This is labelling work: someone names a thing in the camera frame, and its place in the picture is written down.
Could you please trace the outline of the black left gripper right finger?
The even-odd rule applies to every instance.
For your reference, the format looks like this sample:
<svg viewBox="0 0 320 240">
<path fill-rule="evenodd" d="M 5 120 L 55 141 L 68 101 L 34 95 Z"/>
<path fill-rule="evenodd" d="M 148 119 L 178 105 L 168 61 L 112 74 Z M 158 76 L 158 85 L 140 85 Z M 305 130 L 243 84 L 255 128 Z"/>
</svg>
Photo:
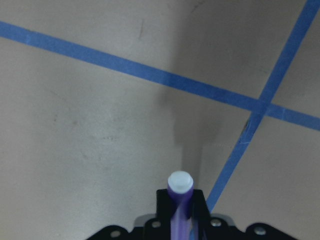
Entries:
<svg viewBox="0 0 320 240">
<path fill-rule="evenodd" d="M 191 200 L 190 240 L 207 240 L 211 215 L 202 190 L 195 189 Z"/>
</svg>

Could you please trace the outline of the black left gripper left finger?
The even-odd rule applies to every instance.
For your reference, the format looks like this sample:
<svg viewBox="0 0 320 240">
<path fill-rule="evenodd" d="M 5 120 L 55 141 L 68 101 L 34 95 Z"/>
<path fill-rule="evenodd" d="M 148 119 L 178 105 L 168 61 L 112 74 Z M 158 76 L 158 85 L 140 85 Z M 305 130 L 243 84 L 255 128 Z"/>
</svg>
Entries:
<svg viewBox="0 0 320 240">
<path fill-rule="evenodd" d="M 159 232 L 160 240 L 171 239 L 171 218 L 175 213 L 175 203 L 169 196 L 167 189 L 156 191 L 156 218 L 160 226 L 156 229 Z"/>
</svg>

